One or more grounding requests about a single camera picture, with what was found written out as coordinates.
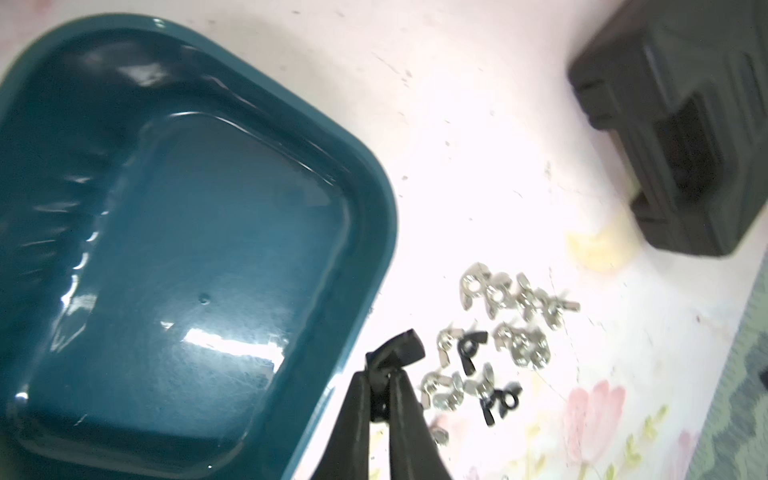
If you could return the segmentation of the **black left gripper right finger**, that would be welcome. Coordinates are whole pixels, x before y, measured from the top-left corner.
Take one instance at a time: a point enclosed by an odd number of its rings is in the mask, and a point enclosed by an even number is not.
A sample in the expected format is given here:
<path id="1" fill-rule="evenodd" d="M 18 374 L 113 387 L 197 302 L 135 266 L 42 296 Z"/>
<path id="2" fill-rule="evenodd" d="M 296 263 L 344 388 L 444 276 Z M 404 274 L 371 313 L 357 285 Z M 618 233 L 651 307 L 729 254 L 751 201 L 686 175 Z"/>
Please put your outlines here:
<path id="1" fill-rule="evenodd" d="M 389 382 L 389 465 L 392 480 L 450 480 L 407 373 Z"/>

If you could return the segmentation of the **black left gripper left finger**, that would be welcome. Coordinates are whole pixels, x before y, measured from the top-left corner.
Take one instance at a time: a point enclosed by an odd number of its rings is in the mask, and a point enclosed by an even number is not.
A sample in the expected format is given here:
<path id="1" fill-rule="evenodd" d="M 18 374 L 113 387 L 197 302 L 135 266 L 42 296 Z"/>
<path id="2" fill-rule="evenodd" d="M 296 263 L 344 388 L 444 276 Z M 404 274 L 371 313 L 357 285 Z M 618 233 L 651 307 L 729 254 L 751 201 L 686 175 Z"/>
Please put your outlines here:
<path id="1" fill-rule="evenodd" d="M 369 478 L 371 388 L 364 371 L 356 372 L 312 480 Z"/>

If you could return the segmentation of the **silver wing nut fifteenth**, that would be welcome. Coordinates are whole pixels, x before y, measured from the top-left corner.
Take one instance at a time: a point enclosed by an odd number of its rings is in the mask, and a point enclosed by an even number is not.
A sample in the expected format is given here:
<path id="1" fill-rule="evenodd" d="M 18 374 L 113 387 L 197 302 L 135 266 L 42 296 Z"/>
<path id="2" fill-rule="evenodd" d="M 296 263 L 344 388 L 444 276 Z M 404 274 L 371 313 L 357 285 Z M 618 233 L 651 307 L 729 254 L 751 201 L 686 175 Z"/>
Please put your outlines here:
<path id="1" fill-rule="evenodd" d="M 429 432 L 434 443 L 439 447 L 445 447 L 449 444 L 450 436 L 447 430 L 439 425 L 429 427 Z"/>

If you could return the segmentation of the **silver wing nut eleventh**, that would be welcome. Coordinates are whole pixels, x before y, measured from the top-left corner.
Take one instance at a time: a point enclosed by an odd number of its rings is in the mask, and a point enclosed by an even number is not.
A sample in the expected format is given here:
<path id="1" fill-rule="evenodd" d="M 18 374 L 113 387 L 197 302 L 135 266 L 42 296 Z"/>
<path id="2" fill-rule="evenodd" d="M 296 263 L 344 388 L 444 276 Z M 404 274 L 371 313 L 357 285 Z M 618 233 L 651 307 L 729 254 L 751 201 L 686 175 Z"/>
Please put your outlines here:
<path id="1" fill-rule="evenodd" d="M 440 411 L 456 411 L 464 401 L 464 379 L 460 372 L 450 376 L 440 375 L 436 391 L 432 394 L 432 405 Z"/>

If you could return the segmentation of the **silver wing nut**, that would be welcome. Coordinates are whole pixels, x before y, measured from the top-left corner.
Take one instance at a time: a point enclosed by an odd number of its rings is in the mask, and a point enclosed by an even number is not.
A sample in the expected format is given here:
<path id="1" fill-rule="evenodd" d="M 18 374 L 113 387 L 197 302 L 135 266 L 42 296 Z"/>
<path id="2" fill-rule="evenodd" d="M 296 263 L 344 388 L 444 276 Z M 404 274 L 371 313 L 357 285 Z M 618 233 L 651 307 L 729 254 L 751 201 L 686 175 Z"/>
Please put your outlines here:
<path id="1" fill-rule="evenodd" d="M 464 334 L 465 331 L 460 328 L 446 328 L 438 333 L 436 345 L 441 369 L 445 369 L 450 365 L 450 352 L 456 347 Z"/>
<path id="2" fill-rule="evenodd" d="M 476 262 L 471 265 L 461 276 L 459 282 L 460 302 L 462 308 L 469 310 L 475 299 L 482 298 L 492 273 L 487 265 Z"/>
<path id="3" fill-rule="evenodd" d="M 551 360 L 551 351 L 546 335 L 539 329 L 526 330 L 520 334 L 519 366 L 533 370 L 545 368 Z"/>
<path id="4" fill-rule="evenodd" d="M 554 300 L 541 288 L 534 291 L 534 297 L 536 300 L 537 312 L 546 322 L 550 322 L 553 316 L 557 313 L 557 305 L 554 303 Z"/>
<path id="5" fill-rule="evenodd" d="M 493 274 L 488 280 L 484 298 L 486 313 L 491 320 L 495 320 L 500 310 L 511 309 L 516 301 L 511 291 L 513 280 L 506 272 Z"/>
<path id="6" fill-rule="evenodd" d="M 441 374 L 440 372 L 429 372 L 427 373 L 422 381 L 420 386 L 421 391 L 421 397 L 420 397 L 420 403 L 424 410 L 428 410 L 431 408 L 432 405 L 432 398 L 433 396 L 441 389 L 448 387 L 452 384 L 452 380 L 450 377 Z"/>
<path id="7" fill-rule="evenodd" d="M 493 341 L 497 351 L 520 352 L 527 347 L 525 332 L 507 323 L 502 323 L 496 328 Z"/>
<path id="8" fill-rule="evenodd" d="M 515 302 L 521 317 L 525 322 L 530 322 L 535 316 L 538 309 L 538 297 L 531 287 L 530 281 L 527 276 L 520 272 L 516 275 L 517 293 L 515 294 Z"/>
<path id="9" fill-rule="evenodd" d="M 559 330 L 564 326 L 564 314 L 567 312 L 579 312 L 581 304 L 576 301 L 560 297 L 550 297 L 544 306 L 543 316 L 546 325 L 551 330 Z"/>

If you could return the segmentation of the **black wing nut thirteenth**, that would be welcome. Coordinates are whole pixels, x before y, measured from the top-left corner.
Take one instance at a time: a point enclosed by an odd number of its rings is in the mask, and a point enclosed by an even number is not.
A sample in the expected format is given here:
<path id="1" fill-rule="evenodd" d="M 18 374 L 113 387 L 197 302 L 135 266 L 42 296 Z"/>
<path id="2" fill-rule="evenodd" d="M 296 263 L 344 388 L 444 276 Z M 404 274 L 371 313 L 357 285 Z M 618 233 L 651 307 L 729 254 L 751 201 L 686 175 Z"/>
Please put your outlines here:
<path id="1" fill-rule="evenodd" d="M 483 394 L 479 399 L 483 418 L 484 418 L 485 424 L 488 427 L 492 427 L 495 425 L 493 408 L 495 406 L 496 400 L 497 400 L 497 395 L 495 390 L 491 390 L 490 392 Z"/>

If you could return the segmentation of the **silver wing nut twelfth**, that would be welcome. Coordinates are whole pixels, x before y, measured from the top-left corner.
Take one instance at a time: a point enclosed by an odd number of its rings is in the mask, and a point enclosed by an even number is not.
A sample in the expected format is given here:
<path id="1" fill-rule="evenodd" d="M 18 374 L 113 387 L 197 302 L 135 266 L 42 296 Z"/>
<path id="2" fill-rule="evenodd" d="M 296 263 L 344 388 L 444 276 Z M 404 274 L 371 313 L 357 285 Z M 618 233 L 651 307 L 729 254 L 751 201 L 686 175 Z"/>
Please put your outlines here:
<path id="1" fill-rule="evenodd" d="M 486 363 L 481 374 L 476 379 L 467 379 L 464 382 L 464 392 L 479 399 L 490 398 L 495 391 L 495 374 L 490 363 Z"/>

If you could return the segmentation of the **black wing nut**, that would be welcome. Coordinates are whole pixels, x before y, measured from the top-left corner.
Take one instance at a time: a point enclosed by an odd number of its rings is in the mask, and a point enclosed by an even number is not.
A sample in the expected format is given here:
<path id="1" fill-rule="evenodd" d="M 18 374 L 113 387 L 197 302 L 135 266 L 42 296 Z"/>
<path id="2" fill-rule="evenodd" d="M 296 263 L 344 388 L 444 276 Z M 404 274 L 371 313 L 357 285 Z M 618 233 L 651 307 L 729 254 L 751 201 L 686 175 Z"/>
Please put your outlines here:
<path id="1" fill-rule="evenodd" d="M 370 386 L 371 421 L 389 419 L 389 382 L 394 372 L 425 357 L 423 343 L 414 329 L 406 330 L 366 354 L 366 376 Z"/>
<path id="2" fill-rule="evenodd" d="M 465 333 L 457 343 L 457 352 L 460 358 L 463 372 L 466 377 L 472 377 L 476 372 L 473 358 L 478 353 L 481 345 L 488 342 L 487 331 L 470 331 Z"/>

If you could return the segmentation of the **black wing nut fourteenth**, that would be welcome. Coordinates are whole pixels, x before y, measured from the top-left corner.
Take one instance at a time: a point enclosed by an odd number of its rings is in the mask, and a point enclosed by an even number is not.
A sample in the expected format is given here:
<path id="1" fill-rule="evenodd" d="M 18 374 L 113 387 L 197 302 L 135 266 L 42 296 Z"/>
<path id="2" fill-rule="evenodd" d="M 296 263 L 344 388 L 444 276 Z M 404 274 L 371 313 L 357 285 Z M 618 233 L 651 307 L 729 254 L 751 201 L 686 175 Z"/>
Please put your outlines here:
<path id="1" fill-rule="evenodd" d="M 517 382 L 510 383 L 504 389 L 496 391 L 501 418 L 505 418 L 510 412 L 515 411 L 519 407 L 522 392 L 523 388 Z"/>

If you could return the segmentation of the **teal plastic storage box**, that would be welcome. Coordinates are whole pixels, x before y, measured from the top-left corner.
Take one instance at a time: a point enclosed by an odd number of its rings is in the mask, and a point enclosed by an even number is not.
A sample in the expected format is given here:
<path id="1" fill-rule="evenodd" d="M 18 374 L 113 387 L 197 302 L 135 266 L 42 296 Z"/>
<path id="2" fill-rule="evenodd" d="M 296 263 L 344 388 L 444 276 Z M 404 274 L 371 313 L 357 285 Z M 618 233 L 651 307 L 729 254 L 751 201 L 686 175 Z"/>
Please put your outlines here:
<path id="1" fill-rule="evenodd" d="M 1 475 L 288 479 L 393 256 L 348 131 L 208 38 L 103 14 L 1 83 Z"/>

